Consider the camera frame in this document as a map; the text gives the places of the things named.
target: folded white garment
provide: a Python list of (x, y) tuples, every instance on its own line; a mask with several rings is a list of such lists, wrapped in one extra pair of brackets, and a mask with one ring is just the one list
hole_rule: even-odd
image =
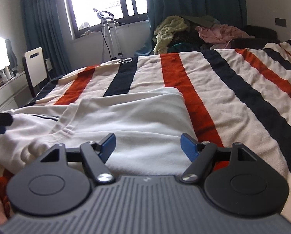
[(180, 136), (196, 137), (175, 88), (9, 112), (14, 123), (0, 135), (0, 164), (12, 173), (54, 144), (75, 148), (109, 133), (116, 136), (116, 148), (106, 165), (114, 174), (180, 175), (191, 163), (181, 150)]

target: blue fabric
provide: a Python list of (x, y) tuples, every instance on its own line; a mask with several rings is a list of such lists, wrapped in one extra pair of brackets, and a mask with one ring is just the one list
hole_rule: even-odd
[[(222, 24), (242, 28), (247, 25), (246, 0), (147, 0), (151, 38), (156, 27), (168, 16), (210, 15)], [(153, 49), (148, 40), (136, 55), (147, 55)]]
[(52, 77), (71, 72), (56, 0), (21, 0), (21, 9), (28, 50), (42, 47), (53, 65)]

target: chair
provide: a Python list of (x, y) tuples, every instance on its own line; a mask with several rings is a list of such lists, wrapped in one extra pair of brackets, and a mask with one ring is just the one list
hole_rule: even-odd
[(36, 97), (34, 88), (42, 81), (49, 81), (49, 74), (41, 47), (24, 54), (22, 58), (24, 72), (33, 98)]

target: pink clothing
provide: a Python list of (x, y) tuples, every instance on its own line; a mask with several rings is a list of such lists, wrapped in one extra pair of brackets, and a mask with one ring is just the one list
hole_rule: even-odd
[(213, 44), (228, 43), (238, 38), (250, 38), (246, 32), (241, 31), (235, 26), (215, 24), (211, 29), (197, 26), (195, 30), (199, 32), (201, 39)]

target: black cord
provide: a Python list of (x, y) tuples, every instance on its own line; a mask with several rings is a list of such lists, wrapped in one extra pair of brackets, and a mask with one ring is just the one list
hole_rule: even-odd
[(103, 35), (103, 32), (102, 32), (102, 27), (100, 28), (100, 31), (101, 31), (102, 37), (103, 37), (103, 39), (104, 39), (104, 43), (107, 45), (107, 48), (108, 48), (108, 50), (109, 50), (110, 59), (112, 60), (112, 56), (111, 56), (111, 52), (110, 52), (109, 46), (108, 46), (108, 44), (107, 44), (107, 42), (106, 42), (106, 39), (105, 39), (105, 37), (104, 37), (104, 35)]

